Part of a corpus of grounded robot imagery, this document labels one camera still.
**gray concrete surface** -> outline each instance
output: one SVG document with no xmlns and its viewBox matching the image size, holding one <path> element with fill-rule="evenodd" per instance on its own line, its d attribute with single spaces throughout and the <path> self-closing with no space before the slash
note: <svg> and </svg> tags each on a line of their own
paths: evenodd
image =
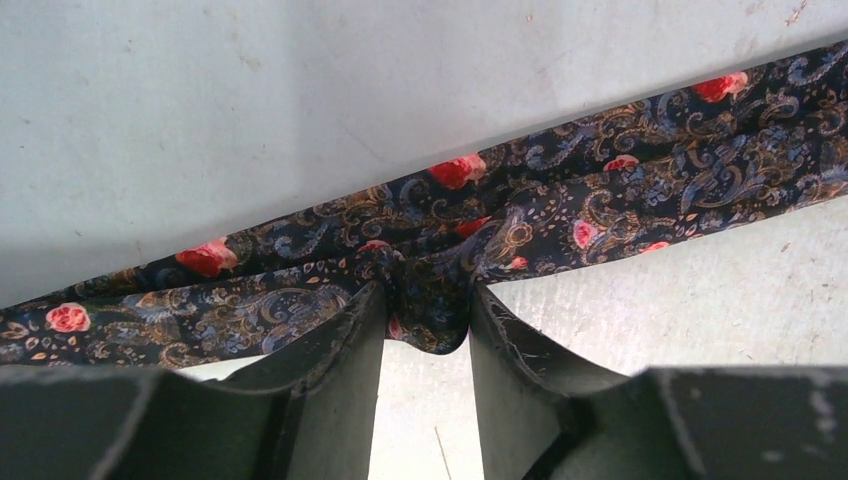
<svg viewBox="0 0 848 480">
<path fill-rule="evenodd" d="M 846 25 L 843 0 L 0 2 L 0 304 Z M 844 363 L 846 224 L 839 200 L 496 292 L 623 372 Z M 481 479 L 475 422 L 467 347 L 387 344 L 371 478 Z"/>
</svg>

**scarf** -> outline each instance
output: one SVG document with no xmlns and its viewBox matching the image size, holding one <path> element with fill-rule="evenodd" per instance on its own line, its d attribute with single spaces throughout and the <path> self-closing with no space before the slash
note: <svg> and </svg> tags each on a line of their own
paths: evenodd
<svg viewBox="0 0 848 480">
<path fill-rule="evenodd" d="M 268 354 L 367 283 L 447 354 L 476 282 L 645 254 L 848 190 L 848 42 L 612 108 L 0 311 L 0 364 Z"/>
</svg>

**scratched surface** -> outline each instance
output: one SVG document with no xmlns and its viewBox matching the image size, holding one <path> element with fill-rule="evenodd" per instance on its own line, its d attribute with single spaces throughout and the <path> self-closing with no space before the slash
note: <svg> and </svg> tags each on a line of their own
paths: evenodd
<svg viewBox="0 0 848 480">
<path fill-rule="evenodd" d="M 125 3 L 0 2 L 0 305 L 848 38 L 843 0 Z M 622 371 L 844 361 L 846 211 L 497 292 Z M 470 378 L 387 346 L 372 479 L 482 478 Z"/>
</svg>

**floral fabric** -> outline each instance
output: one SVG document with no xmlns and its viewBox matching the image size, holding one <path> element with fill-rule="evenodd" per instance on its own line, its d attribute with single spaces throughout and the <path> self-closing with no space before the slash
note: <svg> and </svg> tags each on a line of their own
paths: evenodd
<svg viewBox="0 0 848 480">
<path fill-rule="evenodd" d="M 848 43 L 622 105 L 0 311 L 0 363 L 266 354 L 367 282 L 445 354 L 471 286 L 596 265 L 848 188 Z"/>
</svg>

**concrete floor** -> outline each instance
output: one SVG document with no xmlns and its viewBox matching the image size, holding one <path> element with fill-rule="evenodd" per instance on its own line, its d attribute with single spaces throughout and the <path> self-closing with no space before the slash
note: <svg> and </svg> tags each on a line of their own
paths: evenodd
<svg viewBox="0 0 848 480">
<path fill-rule="evenodd" d="M 0 305 L 848 38 L 843 0 L 367 5 L 0 3 Z M 622 372 L 845 363 L 846 227 L 842 199 L 495 291 Z M 467 346 L 386 345 L 371 478 L 482 478 Z"/>
</svg>

